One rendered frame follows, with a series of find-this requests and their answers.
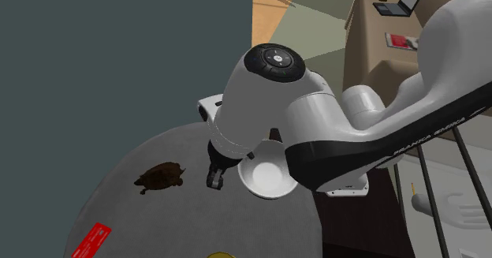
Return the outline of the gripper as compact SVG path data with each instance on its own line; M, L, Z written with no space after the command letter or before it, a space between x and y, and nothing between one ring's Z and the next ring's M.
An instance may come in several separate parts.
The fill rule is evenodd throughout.
M224 170L237 166L242 159L231 159L219 153L209 140L207 152L211 161L209 166L206 185L208 188L221 190L223 186Z

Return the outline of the round grey table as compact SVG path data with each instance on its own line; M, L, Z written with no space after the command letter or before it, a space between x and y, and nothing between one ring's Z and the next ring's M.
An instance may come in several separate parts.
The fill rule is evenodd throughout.
M94 258L322 258L322 226L311 192L264 200L251 194L237 170L225 172L221 190L206 176L209 134L202 123L157 135L129 152L105 176L82 207L63 258L71 258L100 222L112 231ZM148 190L133 182L160 163L179 163L184 183Z

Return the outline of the white bowl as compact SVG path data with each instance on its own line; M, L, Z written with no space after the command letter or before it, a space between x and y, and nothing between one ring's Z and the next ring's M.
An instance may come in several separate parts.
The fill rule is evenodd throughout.
M237 166L244 186L257 197L274 200L290 194L298 185L289 174L284 146L263 140Z

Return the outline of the brown turtle figure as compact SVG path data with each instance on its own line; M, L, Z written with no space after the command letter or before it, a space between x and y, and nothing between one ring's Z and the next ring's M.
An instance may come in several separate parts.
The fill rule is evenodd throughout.
M184 181L181 175L185 169L181 169L179 163L165 162L153 166L144 174L141 174L134 182L134 185L143 186L140 191L144 195L148 190L162 190L171 186L181 186Z

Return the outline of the red card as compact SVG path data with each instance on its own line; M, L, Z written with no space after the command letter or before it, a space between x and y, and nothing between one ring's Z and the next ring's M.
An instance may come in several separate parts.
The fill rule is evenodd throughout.
M111 231L108 226L97 222L77 246L71 258L93 258Z

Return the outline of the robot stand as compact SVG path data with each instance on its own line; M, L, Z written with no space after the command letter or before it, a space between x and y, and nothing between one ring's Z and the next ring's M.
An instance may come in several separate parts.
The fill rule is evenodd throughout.
M366 196L314 193L322 225L322 258L416 258L390 172L367 173Z

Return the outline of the beige desk with laptop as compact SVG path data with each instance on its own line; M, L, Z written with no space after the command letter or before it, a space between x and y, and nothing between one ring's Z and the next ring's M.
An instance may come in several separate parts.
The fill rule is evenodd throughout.
M343 80L383 104L377 118L492 106L492 0L418 0L412 15L381 15L355 0Z

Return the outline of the white hand figure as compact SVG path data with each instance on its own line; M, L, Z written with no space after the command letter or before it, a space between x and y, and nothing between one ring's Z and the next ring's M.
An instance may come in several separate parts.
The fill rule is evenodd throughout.
M462 230L489 230L490 224L480 204L455 204L449 199L451 196L462 195L463 193L447 192L439 193L434 198L440 221ZM434 216L427 195L416 193L412 196L411 203L416 211Z

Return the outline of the black thin rod frame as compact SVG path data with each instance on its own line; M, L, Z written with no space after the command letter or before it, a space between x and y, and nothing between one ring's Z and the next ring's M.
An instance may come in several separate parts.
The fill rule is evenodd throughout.
M455 204L480 204L457 142L433 139L414 148L398 163L405 220L416 258L492 258L492 229L462 230L441 222L434 198L456 192ZM433 217L416 211L411 198L427 195Z

